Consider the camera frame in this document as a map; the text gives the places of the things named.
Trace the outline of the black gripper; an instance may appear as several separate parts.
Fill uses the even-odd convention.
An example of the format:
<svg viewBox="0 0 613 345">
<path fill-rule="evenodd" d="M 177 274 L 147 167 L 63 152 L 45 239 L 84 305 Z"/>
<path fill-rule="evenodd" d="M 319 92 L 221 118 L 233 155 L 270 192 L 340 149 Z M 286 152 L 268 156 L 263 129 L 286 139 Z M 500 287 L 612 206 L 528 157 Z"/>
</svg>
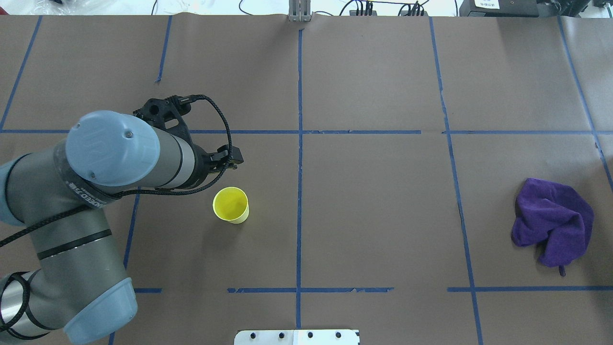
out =
<svg viewBox="0 0 613 345">
<path fill-rule="evenodd" d="M 193 145 L 195 157 L 193 172 L 184 183 L 184 188 L 197 188 L 209 174 L 220 173 L 223 168 L 236 170 L 244 162 L 240 148 L 223 145 L 213 153 L 206 152 L 202 147 Z"/>
</svg>

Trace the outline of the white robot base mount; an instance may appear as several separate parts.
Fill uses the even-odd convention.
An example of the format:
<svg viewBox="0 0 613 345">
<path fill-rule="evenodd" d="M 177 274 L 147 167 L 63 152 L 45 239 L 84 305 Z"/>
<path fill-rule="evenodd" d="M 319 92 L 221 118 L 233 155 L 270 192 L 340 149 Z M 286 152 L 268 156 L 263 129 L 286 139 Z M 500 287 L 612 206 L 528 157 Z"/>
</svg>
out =
<svg viewBox="0 0 613 345">
<path fill-rule="evenodd" d="M 243 330 L 235 338 L 235 345 L 359 345 L 359 330 L 351 329 L 295 329 Z"/>
</svg>

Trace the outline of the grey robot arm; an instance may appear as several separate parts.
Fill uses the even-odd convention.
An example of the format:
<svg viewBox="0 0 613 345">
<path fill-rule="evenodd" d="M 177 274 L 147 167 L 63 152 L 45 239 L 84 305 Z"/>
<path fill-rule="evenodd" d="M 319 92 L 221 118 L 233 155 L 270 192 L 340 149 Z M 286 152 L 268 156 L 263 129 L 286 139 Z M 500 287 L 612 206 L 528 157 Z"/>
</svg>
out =
<svg viewBox="0 0 613 345">
<path fill-rule="evenodd" d="M 1 221 L 24 229 L 40 268 L 1 280 L 1 343 L 63 330 L 74 345 L 116 332 L 138 310 L 105 206 L 127 195 L 188 195 L 243 162 L 228 143 L 209 154 L 190 136 L 138 116 L 95 111 L 67 138 L 1 167 Z"/>
</svg>

